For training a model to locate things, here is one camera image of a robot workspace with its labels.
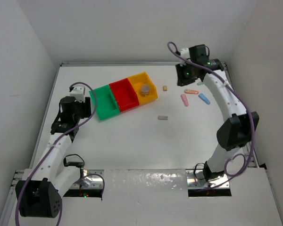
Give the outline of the blue marker pen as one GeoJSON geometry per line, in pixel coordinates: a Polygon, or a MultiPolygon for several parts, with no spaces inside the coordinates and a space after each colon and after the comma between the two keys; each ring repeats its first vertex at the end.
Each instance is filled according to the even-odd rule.
{"type": "Polygon", "coordinates": [[[198,94],[198,97],[207,105],[210,105],[210,100],[202,93],[198,94]]]}

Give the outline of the pink marker pen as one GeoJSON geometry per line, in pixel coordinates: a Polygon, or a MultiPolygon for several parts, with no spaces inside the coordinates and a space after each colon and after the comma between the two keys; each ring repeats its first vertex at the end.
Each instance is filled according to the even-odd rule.
{"type": "Polygon", "coordinates": [[[183,102],[184,106],[188,107],[189,106],[189,102],[188,102],[188,99],[187,99],[185,94],[181,94],[181,99],[182,99],[182,102],[183,102]]]}

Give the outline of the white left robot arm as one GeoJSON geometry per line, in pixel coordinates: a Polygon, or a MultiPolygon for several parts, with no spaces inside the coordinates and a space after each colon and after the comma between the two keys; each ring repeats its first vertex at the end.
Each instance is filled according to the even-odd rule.
{"type": "Polygon", "coordinates": [[[90,97],[62,98],[51,125],[50,138],[39,162],[26,180],[16,185],[16,217],[55,218],[62,209],[62,197],[81,173],[75,164],[59,167],[79,130],[80,120],[87,122],[94,112],[90,97]]]}

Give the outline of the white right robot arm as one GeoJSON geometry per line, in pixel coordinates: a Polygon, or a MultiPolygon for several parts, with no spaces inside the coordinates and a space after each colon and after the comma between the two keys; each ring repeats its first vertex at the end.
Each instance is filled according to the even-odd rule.
{"type": "Polygon", "coordinates": [[[242,168],[235,174],[226,171],[229,161],[241,154],[239,150],[253,141],[259,122],[257,112],[250,112],[229,84],[223,64],[218,59],[210,59],[209,48],[196,45],[176,49],[175,55],[181,62],[177,64],[177,85],[186,86],[200,79],[213,95],[224,123],[216,133],[217,147],[204,163],[202,177],[206,181],[218,176],[234,177],[243,172],[249,161],[244,160],[242,168]]]}

